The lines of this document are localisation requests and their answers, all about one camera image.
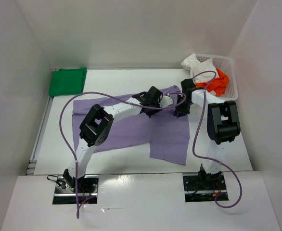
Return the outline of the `purple t-shirt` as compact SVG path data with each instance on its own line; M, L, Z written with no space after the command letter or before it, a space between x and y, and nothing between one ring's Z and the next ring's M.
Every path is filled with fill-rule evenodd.
M79 144L79 126L93 105L102 107L120 103L111 98L73 101L72 131L74 149ZM162 110L150 118L142 113L112 125L107 140L94 153L149 143L150 158L186 165L190 140L188 116L175 117L173 109Z

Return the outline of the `green t-shirt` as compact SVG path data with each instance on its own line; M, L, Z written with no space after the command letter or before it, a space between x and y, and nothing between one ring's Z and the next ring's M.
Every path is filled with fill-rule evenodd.
M49 96L76 95L84 90L87 68L59 69L53 71L49 86Z

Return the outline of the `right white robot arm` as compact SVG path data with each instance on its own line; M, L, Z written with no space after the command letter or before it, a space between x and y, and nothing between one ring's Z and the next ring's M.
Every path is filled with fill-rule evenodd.
M225 149L233 142L241 132L238 110L235 101L224 101L198 88L192 79L185 79L181 83L183 96L178 96L174 116L182 117L190 113L192 104L201 107L200 121L192 143L192 153L195 157L205 160L200 166L202 175L198 177L198 184L203 189L209 189L215 183L215 178L221 174L222 160L225 157ZM201 129L204 115L207 114L206 130L211 142L206 148L205 156L195 152L197 138Z

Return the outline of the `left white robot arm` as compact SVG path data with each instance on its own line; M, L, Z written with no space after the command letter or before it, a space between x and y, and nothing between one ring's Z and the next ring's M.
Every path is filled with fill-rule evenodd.
M73 163L63 173L66 187L74 193L82 189L91 156L107 140L113 124L130 116L157 113L162 108L162 99L163 93L152 86L147 92L135 94L125 101L118 99L118 104L93 105L79 126L79 144L73 152Z

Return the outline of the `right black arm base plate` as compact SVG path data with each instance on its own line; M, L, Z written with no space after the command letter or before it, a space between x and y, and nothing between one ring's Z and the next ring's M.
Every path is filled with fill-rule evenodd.
M185 202L212 202L218 196L217 201L228 201L227 187L224 176L219 180L200 183L201 180L197 174L183 175L183 187Z

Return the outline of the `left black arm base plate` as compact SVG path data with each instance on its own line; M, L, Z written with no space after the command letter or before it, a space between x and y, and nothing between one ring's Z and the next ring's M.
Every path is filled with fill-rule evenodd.
M55 182L53 194L53 205L72 205L76 204L75 190L65 182L63 177L49 175L48 180ZM98 175L86 175L81 187L78 189L78 203L96 204L98 195Z

